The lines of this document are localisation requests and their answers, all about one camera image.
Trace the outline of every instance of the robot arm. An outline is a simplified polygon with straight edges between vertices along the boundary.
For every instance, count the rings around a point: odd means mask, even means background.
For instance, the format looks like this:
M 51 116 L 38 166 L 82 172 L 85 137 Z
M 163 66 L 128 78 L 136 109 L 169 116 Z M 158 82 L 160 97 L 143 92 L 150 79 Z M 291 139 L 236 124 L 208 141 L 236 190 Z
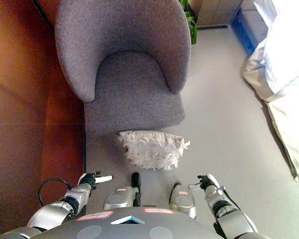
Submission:
M 220 236 L 226 239 L 269 239 L 258 233 L 255 224 L 211 174 L 198 178 L 201 179 L 200 187 L 205 191 L 206 202 L 216 219 L 214 228 Z
M 83 174 L 78 185 L 69 190 L 64 197 L 40 208 L 30 219 L 27 227 L 40 231 L 52 229 L 78 215 L 88 204 L 91 191 L 96 184 L 112 180 L 112 176 L 100 177 L 99 172 Z

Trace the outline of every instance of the white label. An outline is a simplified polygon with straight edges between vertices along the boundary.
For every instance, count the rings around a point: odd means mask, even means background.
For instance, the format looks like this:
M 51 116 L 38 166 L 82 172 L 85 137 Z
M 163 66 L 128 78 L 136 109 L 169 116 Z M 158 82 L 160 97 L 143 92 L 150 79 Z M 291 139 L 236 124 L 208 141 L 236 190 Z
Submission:
M 80 217 L 76 219 L 77 222 L 80 221 L 87 221 L 87 220 L 94 220 L 94 219 L 104 219 L 104 218 L 109 218 L 111 215 L 113 215 L 113 211 L 109 212 L 100 212 L 100 213 L 94 213 L 94 214 L 89 214 L 83 217 Z
M 173 211 L 163 208 L 144 208 L 145 213 L 163 213 L 163 214 L 174 214 Z

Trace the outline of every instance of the brown wall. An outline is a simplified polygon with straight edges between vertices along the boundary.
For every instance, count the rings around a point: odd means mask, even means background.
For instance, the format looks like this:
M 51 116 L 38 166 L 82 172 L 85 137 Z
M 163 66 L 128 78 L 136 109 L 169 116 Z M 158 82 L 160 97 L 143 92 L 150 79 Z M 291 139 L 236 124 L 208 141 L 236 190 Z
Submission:
M 37 0 L 37 2 L 42 7 L 42 10 L 44 11 L 51 25 L 54 26 L 58 7 L 61 0 Z
M 83 105 L 60 69 L 53 34 L 31 0 L 0 0 L 0 234 L 25 226 L 39 184 L 83 172 Z M 62 196 L 48 186 L 48 201 Z

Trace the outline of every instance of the bed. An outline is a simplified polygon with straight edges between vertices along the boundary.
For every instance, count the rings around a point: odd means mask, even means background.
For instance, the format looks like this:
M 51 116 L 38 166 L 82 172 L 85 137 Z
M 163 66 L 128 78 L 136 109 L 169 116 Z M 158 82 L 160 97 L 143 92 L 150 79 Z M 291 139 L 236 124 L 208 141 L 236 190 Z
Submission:
M 268 28 L 243 75 L 268 106 L 299 182 L 299 0 L 253 0 Z

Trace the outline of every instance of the green plant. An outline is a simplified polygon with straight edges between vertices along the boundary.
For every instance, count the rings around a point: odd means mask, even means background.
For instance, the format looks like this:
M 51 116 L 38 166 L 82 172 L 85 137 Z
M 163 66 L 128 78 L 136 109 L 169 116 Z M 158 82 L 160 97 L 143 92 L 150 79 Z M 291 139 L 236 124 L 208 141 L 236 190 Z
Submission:
M 183 7 L 184 11 L 188 11 L 188 0 L 179 0 L 179 2 Z
M 191 44 L 194 45 L 197 41 L 197 25 L 195 22 L 195 18 L 190 14 L 188 0 L 179 0 L 179 3 L 181 4 L 185 12 L 188 27 L 190 30 Z
M 193 16 L 190 15 L 190 12 L 185 12 L 186 15 L 186 19 L 187 19 L 187 23 L 188 23 L 188 27 L 189 27 L 189 31 L 190 31 L 190 40 L 191 40 L 191 44 L 194 45 L 196 44 L 197 41 L 197 24 L 195 22 L 195 19 Z

